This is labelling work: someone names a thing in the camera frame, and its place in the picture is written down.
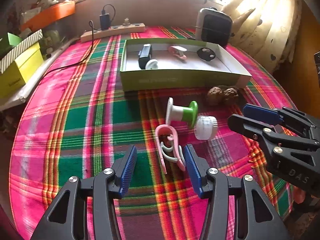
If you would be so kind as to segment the clear round plastic jar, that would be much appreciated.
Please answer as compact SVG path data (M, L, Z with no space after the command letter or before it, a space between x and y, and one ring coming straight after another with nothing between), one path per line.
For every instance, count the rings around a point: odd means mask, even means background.
M194 134L198 140L211 140L217 134L218 124L214 116L199 115L194 126Z

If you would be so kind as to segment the pink hair claw clip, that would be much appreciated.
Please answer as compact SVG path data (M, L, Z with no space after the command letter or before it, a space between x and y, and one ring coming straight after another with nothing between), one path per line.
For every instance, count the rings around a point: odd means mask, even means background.
M176 163L180 170L185 171L185 159L176 129L166 124L159 125L155 129L155 139L163 173L167 174L165 161Z

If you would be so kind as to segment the black round disc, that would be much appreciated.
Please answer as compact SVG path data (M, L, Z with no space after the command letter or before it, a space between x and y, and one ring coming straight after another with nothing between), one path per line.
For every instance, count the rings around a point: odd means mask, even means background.
M200 59L210 62L216 58L216 54L213 50L207 47L203 47L197 50L197 55Z

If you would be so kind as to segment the white round small cap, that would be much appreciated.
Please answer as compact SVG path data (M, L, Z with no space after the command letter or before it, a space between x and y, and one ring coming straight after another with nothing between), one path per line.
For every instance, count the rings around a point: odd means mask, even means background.
M150 59L145 65L146 70L157 69L157 68L158 68L158 61L156 59Z

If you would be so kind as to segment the black rectangular device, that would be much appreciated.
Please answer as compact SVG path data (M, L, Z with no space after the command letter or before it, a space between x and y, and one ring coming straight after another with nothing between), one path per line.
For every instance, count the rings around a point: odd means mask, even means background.
M144 44L143 48L138 53L138 56L139 56L138 64L139 64L140 69L145 69L146 64L152 58L152 45L151 44Z

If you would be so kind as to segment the brown walnut right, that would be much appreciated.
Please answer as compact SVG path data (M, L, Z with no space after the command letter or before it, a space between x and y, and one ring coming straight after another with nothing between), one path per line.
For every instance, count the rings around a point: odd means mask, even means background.
M238 90L234 87L229 87L223 91L223 103L225 105L234 105L239 99Z

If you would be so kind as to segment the brown walnut left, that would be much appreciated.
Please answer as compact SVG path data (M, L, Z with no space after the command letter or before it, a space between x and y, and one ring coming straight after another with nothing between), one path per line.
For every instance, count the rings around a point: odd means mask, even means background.
M207 95L206 95L206 101L208 105L210 106L217 106L225 103L225 94L224 91L226 90L226 87L213 87L211 88Z

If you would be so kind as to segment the plaid pink green tablecloth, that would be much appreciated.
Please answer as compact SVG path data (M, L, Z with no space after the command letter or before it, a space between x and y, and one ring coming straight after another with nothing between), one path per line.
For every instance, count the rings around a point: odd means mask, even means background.
M179 142L229 176L252 175L281 218L292 210L292 186L265 170L257 143L229 130L227 118L246 103L269 108L294 104L268 72L239 49L227 51L251 74L234 106L210 107L204 88L124 93L120 62L128 36L70 46L31 96L17 129L10 161L9 194L16 228L29 239L59 189L71 176L97 175L134 144L138 158L128 193L115 203L123 239L198 239L207 202L175 164L161 171L154 130L164 123L168 98L196 101L201 115L218 121L210 141L197 140L175 123Z

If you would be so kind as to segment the green white cardboard tray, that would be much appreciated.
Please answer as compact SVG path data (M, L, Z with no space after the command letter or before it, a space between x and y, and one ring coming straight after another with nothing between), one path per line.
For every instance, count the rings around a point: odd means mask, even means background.
M140 69L138 53L144 44L152 45L152 58L158 61L157 69ZM186 60L168 52L170 46L187 49ZM216 58L210 62L200 59L197 50L210 48ZM126 40L120 64L120 78L124 91L162 88L212 88L218 85L244 88L251 74L225 48L215 43L169 39L143 38Z

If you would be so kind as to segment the white shelf board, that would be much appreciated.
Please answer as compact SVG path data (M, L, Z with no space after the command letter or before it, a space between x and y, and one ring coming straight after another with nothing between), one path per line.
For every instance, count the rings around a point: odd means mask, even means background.
M32 91L35 89L40 81L40 78L48 70L48 68L55 62L55 60L71 45L72 42L77 41L78 38L73 38L64 44L61 48L52 53L52 56L44 61L44 63L33 74L30 80L21 88L19 88L14 94L6 98L1 99L0 110L4 111L12 107L21 105L27 101Z

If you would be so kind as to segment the yellow green box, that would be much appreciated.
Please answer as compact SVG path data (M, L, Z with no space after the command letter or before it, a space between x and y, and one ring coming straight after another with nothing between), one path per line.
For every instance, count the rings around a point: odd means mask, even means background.
M1 74L1 99L24 86L43 64L39 42L19 55Z

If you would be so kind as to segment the beige power strip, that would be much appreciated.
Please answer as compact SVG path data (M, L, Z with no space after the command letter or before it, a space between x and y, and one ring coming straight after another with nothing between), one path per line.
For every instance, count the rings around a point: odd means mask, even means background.
M80 37L81 43L91 41L92 39L99 39L104 37L110 37L114 35L130 34L130 33L142 33L145 32L146 26L144 23L134 23L131 25L117 25L112 26L107 30L93 30L83 33Z

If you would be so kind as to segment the small figurine plug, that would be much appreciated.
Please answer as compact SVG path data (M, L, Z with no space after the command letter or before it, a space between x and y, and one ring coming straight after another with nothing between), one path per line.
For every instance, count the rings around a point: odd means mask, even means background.
M129 19L125 18L123 26L129 26L129 25L131 25L131 23L129 22Z

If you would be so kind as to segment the striped white box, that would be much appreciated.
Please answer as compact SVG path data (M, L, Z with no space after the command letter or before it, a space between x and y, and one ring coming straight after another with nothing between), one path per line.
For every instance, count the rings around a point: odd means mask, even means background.
M28 48L30 48L32 45L37 43L42 38L43 33L40 29L32 35L28 36L26 39L20 42L15 48L9 51L7 55L5 55L3 59L1 59L1 74L3 74L7 70L10 64L13 63L14 60L18 58L18 56L20 56L24 51L26 51Z

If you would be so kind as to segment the orange tray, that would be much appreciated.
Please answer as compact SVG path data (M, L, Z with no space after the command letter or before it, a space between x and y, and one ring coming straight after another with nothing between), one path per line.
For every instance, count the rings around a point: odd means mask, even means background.
M74 13L75 13L74 1L68 1L68 2L56 4L56 5L52 5L51 7L35 15L26 23L22 24L20 26L20 31L24 31L25 29L29 28L31 31L35 32L35 31L38 31L39 29L43 29L49 26L50 24L62 18L71 16Z

